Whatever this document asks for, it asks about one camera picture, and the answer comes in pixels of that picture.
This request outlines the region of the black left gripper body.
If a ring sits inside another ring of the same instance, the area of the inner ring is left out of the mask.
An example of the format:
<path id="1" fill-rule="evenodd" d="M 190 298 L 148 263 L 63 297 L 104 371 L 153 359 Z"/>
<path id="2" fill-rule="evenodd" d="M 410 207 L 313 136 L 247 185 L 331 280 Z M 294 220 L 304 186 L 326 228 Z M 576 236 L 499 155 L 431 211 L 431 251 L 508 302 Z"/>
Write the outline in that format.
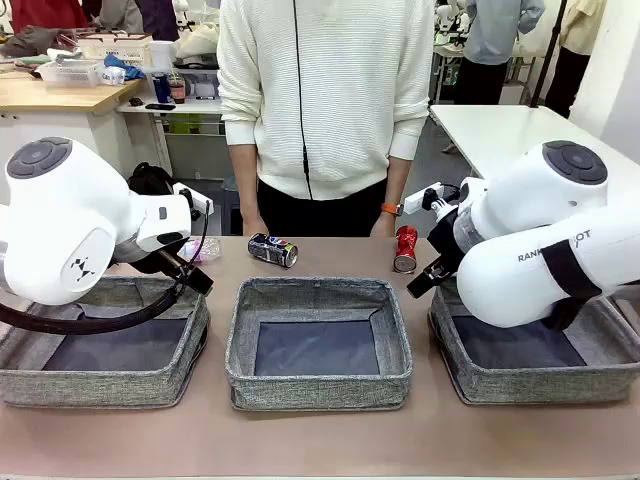
<path id="1" fill-rule="evenodd" d="M 171 246 L 163 246 L 152 252 L 144 251 L 135 242 L 123 242 L 115 246 L 114 263 L 129 264 L 143 274 L 178 274 L 181 261 L 177 250 Z"/>

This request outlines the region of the person's right hand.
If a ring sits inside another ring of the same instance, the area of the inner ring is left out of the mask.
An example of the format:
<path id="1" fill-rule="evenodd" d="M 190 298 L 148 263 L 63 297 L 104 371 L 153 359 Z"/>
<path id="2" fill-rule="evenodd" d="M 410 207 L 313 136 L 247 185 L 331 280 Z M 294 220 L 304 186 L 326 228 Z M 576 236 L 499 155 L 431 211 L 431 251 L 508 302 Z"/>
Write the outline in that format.
<path id="1" fill-rule="evenodd" d="M 259 213 L 243 213 L 243 236 L 252 237 L 256 234 L 268 234 L 269 230 Z"/>

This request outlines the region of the person's left hand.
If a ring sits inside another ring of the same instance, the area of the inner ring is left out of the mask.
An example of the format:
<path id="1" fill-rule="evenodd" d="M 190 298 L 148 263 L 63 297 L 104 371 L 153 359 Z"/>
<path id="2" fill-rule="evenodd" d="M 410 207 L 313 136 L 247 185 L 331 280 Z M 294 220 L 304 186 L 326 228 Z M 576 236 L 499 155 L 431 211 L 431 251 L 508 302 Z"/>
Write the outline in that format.
<path id="1" fill-rule="evenodd" d="M 394 237 L 396 227 L 396 217 L 393 214 L 382 212 L 375 221 L 370 236 L 372 238 Z"/>

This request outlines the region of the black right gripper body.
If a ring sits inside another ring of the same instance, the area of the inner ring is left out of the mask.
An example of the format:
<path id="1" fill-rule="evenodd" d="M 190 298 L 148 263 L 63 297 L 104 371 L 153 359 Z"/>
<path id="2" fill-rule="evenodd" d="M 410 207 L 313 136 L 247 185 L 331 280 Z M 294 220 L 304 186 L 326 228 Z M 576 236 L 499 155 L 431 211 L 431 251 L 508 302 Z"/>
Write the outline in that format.
<path id="1" fill-rule="evenodd" d="M 427 240 L 439 253 L 439 257 L 428 267 L 430 274 L 455 274 L 465 255 L 454 236 L 454 223 L 458 217 L 458 210 L 453 209 L 436 222 Z"/>

